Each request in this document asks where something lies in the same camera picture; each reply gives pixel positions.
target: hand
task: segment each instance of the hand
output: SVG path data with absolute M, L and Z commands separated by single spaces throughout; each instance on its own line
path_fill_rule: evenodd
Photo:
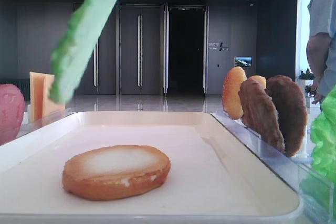
M 313 101 L 311 104 L 317 104 L 317 103 L 319 103 L 319 102 L 322 101 L 322 100 L 323 100 L 323 95 L 317 93 L 317 94 L 315 95 L 315 99 L 314 99 L 314 101 Z
M 317 91 L 317 88 L 319 87 L 322 80 L 322 76 L 316 76 L 313 82 L 313 85 L 311 86 L 311 91 Z

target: clear acrylic holder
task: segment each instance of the clear acrylic holder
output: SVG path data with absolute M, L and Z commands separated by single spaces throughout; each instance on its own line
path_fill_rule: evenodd
M 313 223 L 336 223 L 334 219 L 334 183 L 307 164 L 297 164 L 261 139 L 260 134 L 232 120 L 223 110 L 217 119 L 246 145 L 266 166 L 293 188 L 304 200 L 305 213 Z

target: elevator door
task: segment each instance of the elevator door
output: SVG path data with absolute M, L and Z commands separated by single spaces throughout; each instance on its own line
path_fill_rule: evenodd
M 160 7 L 120 7 L 120 93 L 160 94 Z
M 79 7 L 80 4 L 74 4 L 74 10 Z M 76 95 L 116 94 L 115 24 L 115 11 L 112 11 L 76 89 Z

